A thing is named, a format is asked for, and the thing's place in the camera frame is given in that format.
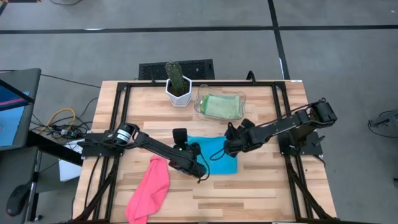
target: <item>black table leg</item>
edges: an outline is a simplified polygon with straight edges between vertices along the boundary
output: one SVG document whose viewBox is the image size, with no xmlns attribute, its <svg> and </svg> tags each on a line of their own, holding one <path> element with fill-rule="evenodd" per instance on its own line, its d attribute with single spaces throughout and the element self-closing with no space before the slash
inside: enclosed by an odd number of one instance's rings
<svg viewBox="0 0 398 224">
<path fill-rule="evenodd" d="M 83 159 L 81 159 L 80 153 L 75 152 L 67 147 L 63 147 L 60 144 L 48 140 L 32 131 L 29 131 L 27 135 L 26 146 L 36 146 L 40 151 L 58 157 L 64 161 L 71 162 L 72 164 L 76 164 L 78 166 L 83 165 Z"/>
</svg>

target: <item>yellow cable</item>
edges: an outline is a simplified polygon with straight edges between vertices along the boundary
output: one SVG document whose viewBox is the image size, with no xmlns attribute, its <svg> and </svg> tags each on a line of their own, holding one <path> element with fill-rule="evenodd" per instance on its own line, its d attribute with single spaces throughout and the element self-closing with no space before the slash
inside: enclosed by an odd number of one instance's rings
<svg viewBox="0 0 398 224">
<path fill-rule="evenodd" d="M 54 117 L 55 117 L 56 115 L 58 115 L 59 113 L 64 112 L 64 111 L 71 111 L 72 114 L 73 114 L 73 120 L 71 121 L 71 123 L 70 123 L 70 125 L 69 125 L 69 127 L 68 127 L 68 131 L 69 131 L 70 128 L 71 128 L 71 126 L 73 125 L 73 122 L 75 122 L 75 120 L 76 120 L 76 114 L 75 114 L 75 111 L 74 111 L 73 109 L 71 109 L 71 108 L 64 108 L 64 109 L 60 109 L 60 110 L 58 110 L 57 112 L 55 112 L 55 113 L 51 116 L 51 118 L 49 119 L 49 121 L 47 122 L 47 124 L 46 124 L 40 131 L 38 131 L 37 134 L 42 134 L 43 131 L 44 131 L 46 128 L 49 127 L 49 124 L 52 122 L 52 120 L 54 119 Z"/>
</svg>

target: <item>green cloth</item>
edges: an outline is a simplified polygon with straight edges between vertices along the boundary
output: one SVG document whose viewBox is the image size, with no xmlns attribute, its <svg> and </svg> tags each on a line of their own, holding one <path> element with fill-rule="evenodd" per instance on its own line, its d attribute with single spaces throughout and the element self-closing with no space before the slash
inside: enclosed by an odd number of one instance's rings
<svg viewBox="0 0 398 224">
<path fill-rule="evenodd" d="M 200 111 L 208 116 L 223 119 L 241 119 L 243 111 L 240 110 L 241 100 L 235 96 L 206 95 L 203 97 Z"/>
</svg>

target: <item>plant pot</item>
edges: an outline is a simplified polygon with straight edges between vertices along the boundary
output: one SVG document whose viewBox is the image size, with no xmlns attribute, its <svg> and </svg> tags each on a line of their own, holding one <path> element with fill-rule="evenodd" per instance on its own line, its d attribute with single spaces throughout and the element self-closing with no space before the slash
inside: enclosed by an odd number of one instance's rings
<svg viewBox="0 0 398 224">
<path fill-rule="evenodd" d="M 189 83 L 189 91 L 182 96 L 174 96 L 172 93 L 170 93 L 168 89 L 171 81 L 170 79 L 166 81 L 166 93 L 168 94 L 170 101 L 175 107 L 186 107 L 192 99 L 192 80 L 185 76 L 183 76 L 183 78 Z"/>
</svg>

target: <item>computer monitor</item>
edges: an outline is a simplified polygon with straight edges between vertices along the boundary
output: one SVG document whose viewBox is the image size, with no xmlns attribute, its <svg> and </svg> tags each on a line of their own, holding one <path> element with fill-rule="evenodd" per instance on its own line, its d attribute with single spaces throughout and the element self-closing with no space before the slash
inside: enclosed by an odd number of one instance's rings
<svg viewBox="0 0 398 224">
<path fill-rule="evenodd" d="M 0 79 L 0 111 L 26 106 L 35 100 Z"/>
</svg>

